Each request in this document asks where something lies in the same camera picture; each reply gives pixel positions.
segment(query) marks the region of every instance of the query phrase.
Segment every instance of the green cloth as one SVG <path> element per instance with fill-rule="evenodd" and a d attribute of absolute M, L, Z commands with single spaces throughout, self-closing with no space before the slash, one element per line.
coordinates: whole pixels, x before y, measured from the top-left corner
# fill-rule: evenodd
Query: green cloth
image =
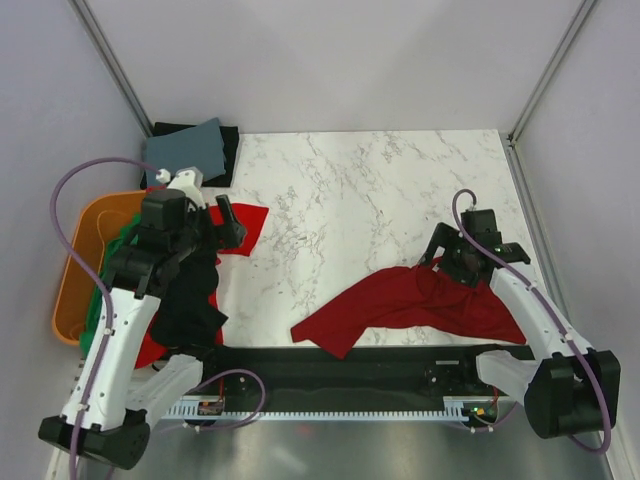
<path fill-rule="evenodd" d="M 107 244 L 106 251 L 104 252 L 104 262 L 102 262 L 102 270 L 100 271 L 100 278 L 103 278 L 106 266 L 109 263 L 109 259 L 120 248 L 124 238 L 128 235 L 133 227 L 140 223 L 140 214 L 136 213 L 133 216 L 133 220 L 129 225 L 125 225 L 120 229 L 120 236 L 114 238 Z M 135 237 L 131 242 L 135 245 L 138 237 Z M 87 312 L 87 319 L 85 321 L 85 330 L 80 334 L 80 348 L 85 355 L 89 354 L 89 348 L 93 343 L 93 337 L 96 335 L 96 329 L 98 328 L 98 320 L 100 319 L 100 310 L 102 310 L 102 293 L 98 287 L 93 291 L 91 295 L 91 301 L 89 302 L 89 310 Z"/>

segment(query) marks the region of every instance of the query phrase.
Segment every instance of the orange plastic bin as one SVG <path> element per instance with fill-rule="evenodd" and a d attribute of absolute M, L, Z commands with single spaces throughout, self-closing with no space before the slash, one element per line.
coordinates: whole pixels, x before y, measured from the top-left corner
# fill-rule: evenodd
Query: orange plastic bin
<path fill-rule="evenodd" d="M 95 271 L 102 267 L 109 242 L 140 212 L 145 195 L 144 190 L 105 195 L 82 211 L 71 244 Z M 64 343 L 79 344 L 94 288 L 89 275 L 68 257 L 52 319 L 53 331 Z"/>

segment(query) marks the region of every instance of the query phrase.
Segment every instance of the white marble countertop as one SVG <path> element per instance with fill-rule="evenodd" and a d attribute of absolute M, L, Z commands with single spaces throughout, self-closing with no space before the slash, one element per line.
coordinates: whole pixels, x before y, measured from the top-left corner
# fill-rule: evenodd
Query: white marble countertop
<path fill-rule="evenodd" d="M 289 329 L 372 272 L 415 265 L 460 188 L 538 264 L 493 130 L 243 135 L 233 202 L 270 208 L 251 257 L 222 256 L 229 346 L 290 346 Z M 461 200 L 461 207 L 469 205 Z M 430 327 L 368 329 L 356 346 L 485 343 Z M 296 345 L 313 345 L 303 342 Z"/>

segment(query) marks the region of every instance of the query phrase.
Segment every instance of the wire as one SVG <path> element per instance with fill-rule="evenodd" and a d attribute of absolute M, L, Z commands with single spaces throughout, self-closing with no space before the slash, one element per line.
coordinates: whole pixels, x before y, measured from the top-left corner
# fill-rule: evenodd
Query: wire
<path fill-rule="evenodd" d="M 496 421 L 500 418 L 500 404 L 496 402 L 495 407 L 496 407 L 496 419 L 493 422 L 489 422 L 489 421 L 487 421 L 487 420 L 485 420 L 483 418 L 480 418 L 480 415 L 478 415 L 477 413 L 474 414 L 473 416 L 479 422 L 484 423 L 485 425 L 491 425 L 493 427 L 495 425 Z"/>
<path fill-rule="evenodd" d="M 217 375 L 214 375 L 213 377 L 205 380 L 204 382 L 202 382 L 200 385 L 198 385 L 197 387 L 195 387 L 194 389 L 190 390 L 189 392 L 187 392 L 187 395 L 190 393 L 195 393 L 199 390 L 202 390 L 204 387 L 206 387 L 207 385 L 210 385 L 213 382 L 216 382 L 217 380 L 220 380 L 223 377 L 226 377 L 228 375 L 248 375 L 250 377 L 252 377 L 257 383 L 258 386 L 260 387 L 260 401 L 258 402 L 258 406 L 255 408 L 255 410 L 249 414 L 249 416 L 247 416 L 246 418 L 239 420 L 237 422 L 233 422 L 233 423 L 229 423 L 229 424 L 225 424 L 225 425 L 211 425 L 208 427 L 199 427 L 198 428 L 198 432 L 209 432 L 209 431 L 213 431 L 213 430 L 232 430 L 235 428 L 239 428 L 239 427 L 243 427 L 245 425 L 248 425 L 250 423 L 252 423 L 257 417 L 258 415 L 260 415 L 260 412 L 262 411 L 262 408 L 264 407 L 264 404 L 267 400 L 267 389 L 264 385 L 264 382 L 262 381 L 262 379 L 256 375 L 254 372 L 252 372 L 251 370 L 245 370 L 244 368 L 234 368 L 231 370 L 226 370 L 224 372 L 218 373 Z M 184 425 L 173 425 L 170 427 L 167 427 L 163 430 L 160 430 L 158 433 L 162 434 L 165 432 L 170 432 L 172 430 L 177 430 L 179 428 L 183 428 Z"/>
<path fill-rule="evenodd" d="M 591 368 L 591 366 L 587 362 L 586 358 L 584 358 L 584 355 L 582 355 L 582 353 L 580 352 L 580 349 L 575 344 L 575 342 L 571 338 L 567 338 L 567 335 L 568 335 L 569 332 L 567 331 L 567 329 L 565 328 L 564 324 L 562 323 L 562 321 L 560 320 L 560 318 L 556 314 L 555 309 L 553 308 L 553 306 L 547 301 L 547 299 L 544 297 L 542 292 L 540 292 L 540 290 L 538 290 L 538 288 L 531 282 L 531 280 L 529 280 L 526 276 L 524 276 L 522 273 L 520 273 L 517 269 L 513 268 L 511 265 L 506 263 L 504 260 L 502 260 L 501 258 L 499 258 L 496 255 L 494 255 L 491 251 L 487 250 L 485 247 L 480 245 L 465 230 L 464 226 L 462 225 L 462 221 L 460 220 L 460 216 L 458 215 L 458 199 L 460 198 L 461 195 L 463 195 L 465 193 L 471 196 L 471 198 L 473 199 L 473 205 L 474 206 L 478 202 L 478 198 L 476 197 L 476 194 L 472 190 L 469 190 L 468 188 L 464 188 L 464 189 L 458 191 L 453 196 L 453 202 L 452 202 L 452 205 L 451 205 L 451 210 L 453 211 L 453 218 L 454 218 L 454 220 L 456 222 L 458 230 L 460 230 L 460 232 L 462 233 L 464 238 L 471 245 L 473 245 L 479 252 L 483 253 L 484 255 L 486 255 L 487 257 L 492 259 L 494 262 L 496 262 L 501 267 L 506 268 L 511 274 L 513 274 L 513 276 L 515 276 L 528 289 L 531 290 L 531 293 L 533 293 L 533 295 L 536 297 L 536 299 L 540 302 L 542 307 L 545 309 L 545 311 L 547 312 L 547 314 L 549 315 L 549 317 L 551 318 L 551 320 L 553 321 L 555 326 L 558 328 L 558 331 L 565 337 L 567 345 L 569 346 L 569 348 L 571 349 L 573 354 L 576 356 L 578 362 L 580 362 L 580 365 L 584 369 L 585 373 L 587 374 L 587 377 L 588 377 L 589 381 L 591 382 L 591 386 L 593 387 L 593 391 L 594 391 L 594 393 L 596 395 L 596 399 L 598 401 L 598 406 L 600 407 L 600 412 L 602 414 L 602 425 L 603 425 L 603 431 L 604 431 L 604 438 L 602 440 L 602 445 L 600 447 L 598 447 L 598 448 L 592 448 L 592 447 L 582 443 L 580 440 L 578 440 L 573 435 L 571 435 L 571 437 L 570 437 L 571 440 L 576 445 L 578 445 L 580 448 L 582 448 L 583 450 L 586 450 L 588 452 L 595 453 L 595 454 L 598 454 L 598 455 L 602 455 L 602 454 L 606 453 L 606 451 L 609 449 L 609 447 L 611 445 L 611 418 L 609 417 L 609 410 L 607 408 L 607 402 L 606 402 L 606 400 L 604 398 L 604 392 L 602 391 L 602 388 L 600 387 L 600 384 L 598 383 L 598 379 L 596 378 L 596 374 L 594 373 L 593 369 Z M 498 425 L 499 422 L 501 423 L 501 421 L 498 421 L 498 422 L 496 422 L 494 424 L 494 426 Z"/>
<path fill-rule="evenodd" d="M 491 401 L 491 405 L 489 405 L 489 409 L 492 409 L 493 407 L 497 406 L 499 399 L 500 399 L 500 391 L 496 387 L 493 387 L 493 400 Z"/>

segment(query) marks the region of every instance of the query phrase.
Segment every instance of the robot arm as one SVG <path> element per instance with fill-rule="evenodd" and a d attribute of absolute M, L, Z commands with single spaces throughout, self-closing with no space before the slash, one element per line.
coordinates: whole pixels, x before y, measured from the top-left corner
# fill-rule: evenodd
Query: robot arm
<path fill-rule="evenodd" d="M 493 210 L 467 211 L 461 217 L 464 229 L 476 242 L 525 277 L 534 278 L 530 259 L 522 247 L 517 243 L 502 243 Z M 596 351 L 569 324 L 546 293 L 535 284 L 526 285 L 513 272 L 483 255 L 449 225 L 437 226 L 421 264 L 430 265 L 439 247 L 444 248 L 439 268 L 472 287 L 479 281 L 487 282 L 511 312 L 535 358 L 517 360 L 496 347 L 476 356 L 478 378 L 523 405 L 531 427 L 542 438 L 601 430 L 602 412 L 585 369 L 567 344 L 570 338 L 595 373 L 606 399 L 611 425 L 615 425 L 620 364 L 613 353 Z M 533 288 L 553 309 L 566 334 L 559 331 Z"/>
<path fill-rule="evenodd" d="M 84 410 L 78 455 L 133 468 L 158 420 L 200 383 L 202 362 L 193 356 L 174 355 L 161 372 L 138 390 L 128 392 L 143 337 L 179 272 L 180 262 L 202 249 L 215 252 L 238 247 L 246 235 L 226 196 L 216 198 L 224 223 L 213 225 L 201 184 L 202 174 L 197 169 L 185 169 L 177 172 L 166 189 L 152 191 L 144 198 L 136 245 L 123 244 L 104 276 L 114 307 L 112 327 L 106 328 L 103 299 L 96 337 L 78 383 L 62 413 L 42 421 L 42 440 L 69 451 L 73 426 Z M 110 338 L 101 349 L 102 335 Z M 87 385 L 96 363 L 100 368 L 95 381 Z M 86 388 L 90 388 L 90 396 L 82 404 Z"/>

